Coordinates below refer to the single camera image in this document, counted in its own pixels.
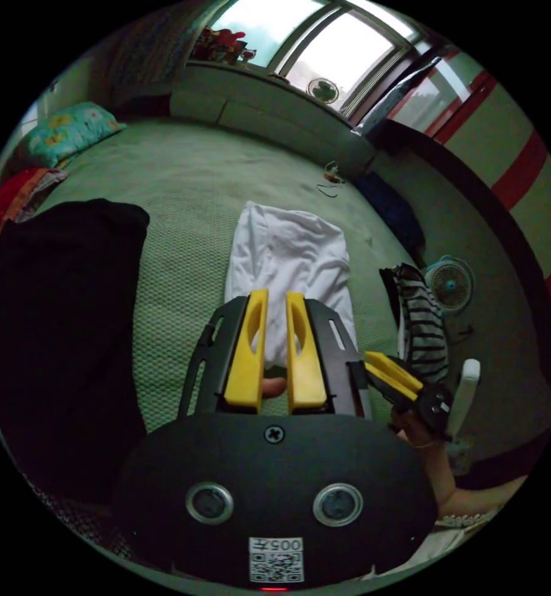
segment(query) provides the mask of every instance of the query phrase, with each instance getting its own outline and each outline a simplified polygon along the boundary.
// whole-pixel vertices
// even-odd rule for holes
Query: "green bed sheet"
[[[175,419],[188,360],[224,296],[232,238],[247,201],[312,212],[340,227],[350,257],[361,351],[397,352],[397,328],[381,267],[409,255],[349,183],[324,189],[323,168],[273,145],[173,119],[132,122],[77,157],[42,210],[103,197],[150,215],[134,312],[134,377],[149,432]],[[375,413],[389,407],[372,393]],[[285,396],[263,403],[285,414]]]

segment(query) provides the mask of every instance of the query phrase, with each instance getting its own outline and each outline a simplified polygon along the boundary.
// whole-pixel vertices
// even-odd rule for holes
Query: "floral pillowcase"
[[[20,141],[16,157],[23,166],[56,168],[124,128],[107,110],[84,102],[38,124]]]

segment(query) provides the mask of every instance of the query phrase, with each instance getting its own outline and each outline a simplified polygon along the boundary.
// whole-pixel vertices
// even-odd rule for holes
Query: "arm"
[[[402,428],[398,436],[415,447],[422,461],[437,499],[439,519],[448,515],[482,515],[496,507],[502,507],[527,478],[522,476],[485,490],[458,489],[449,465],[445,443],[434,441],[424,425],[411,412],[402,416],[394,413],[393,422]]]

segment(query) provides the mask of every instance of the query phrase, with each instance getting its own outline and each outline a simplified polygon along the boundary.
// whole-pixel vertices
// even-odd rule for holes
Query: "white towel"
[[[246,203],[234,233],[225,301],[268,289],[265,367],[287,366],[286,293],[334,309],[356,347],[344,233],[304,211]]]
[[[412,555],[409,561],[395,569],[390,569],[385,573],[377,573],[376,567],[373,566],[371,572],[365,576],[357,577],[356,580],[360,579],[372,579],[374,577],[390,576],[399,571],[405,571],[411,567],[416,567],[427,561],[431,561],[440,557],[443,554],[449,553],[458,546],[460,546],[467,538],[467,534],[464,530],[442,530],[431,532],[424,539],[424,542],[420,545],[420,548]]]

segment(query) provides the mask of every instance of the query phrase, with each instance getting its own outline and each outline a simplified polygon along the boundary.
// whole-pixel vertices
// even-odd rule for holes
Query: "small fan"
[[[469,265],[445,255],[424,271],[424,280],[447,315],[456,315],[470,303],[475,278]]]
[[[306,92],[324,104],[332,104],[339,97],[337,85],[328,79],[313,79],[307,85]]]

